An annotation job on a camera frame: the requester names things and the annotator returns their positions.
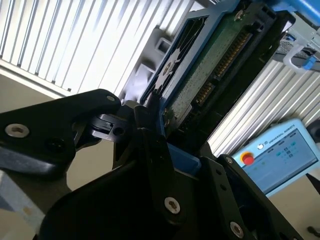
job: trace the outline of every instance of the universal robots logo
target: universal robots logo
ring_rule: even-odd
[[[265,141],[264,143],[258,144],[257,148],[258,148],[259,150],[261,150],[261,149],[263,149],[263,148],[265,147],[265,145],[267,145],[267,144],[268,144],[268,141]]]

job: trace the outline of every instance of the white corrugated panel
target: white corrugated panel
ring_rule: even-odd
[[[173,36],[192,8],[194,0],[1,0],[0,73],[60,96],[118,95],[152,30]]]
[[[305,126],[320,118],[320,73],[295,74],[272,60],[213,132],[211,150],[232,153],[271,123],[293,117]]]

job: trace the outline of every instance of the green circuit board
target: green circuit board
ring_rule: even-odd
[[[181,84],[178,93],[167,107],[168,117],[175,119],[167,128],[167,133],[180,126],[190,110],[190,104],[196,98],[199,105],[204,104],[214,84],[207,81],[214,77],[219,79],[232,64],[249,34],[244,26],[252,19],[251,14],[244,14],[235,19],[236,14],[226,15],[219,23],[199,57]]]

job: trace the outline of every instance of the silver screw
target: silver screw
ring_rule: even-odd
[[[6,126],[5,133],[10,137],[23,139],[29,135],[30,131],[25,125],[13,123]]]
[[[230,157],[226,157],[225,159],[229,164],[233,164],[234,163],[234,161]]]
[[[238,238],[242,239],[244,237],[244,231],[242,230],[242,228],[239,226],[238,223],[232,221],[230,222],[230,228],[231,231],[234,233],[234,235],[236,235]]]
[[[242,16],[244,15],[244,11],[243,10],[240,10],[236,13],[236,15],[234,16],[234,21],[237,21],[237,20],[241,20]]]
[[[115,98],[114,98],[114,97],[112,97],[112,96],[106,96],[106,98],[107,98],[108,100],[112,101],[112,102],[114,102],[114,101],[115,101]]]
[[[180,204],[173,197],[166,197],[164,200],[165,208],[172,214],[180,213]]]

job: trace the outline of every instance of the red emergency stop button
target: red emergency stop button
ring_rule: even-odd
[[[251,165],[254,163],[255,161],[255,158],[254,156],[252,155],[251,152],[246,152],[242,158],[241,158],[242,162],[245,164],[245,165]]]

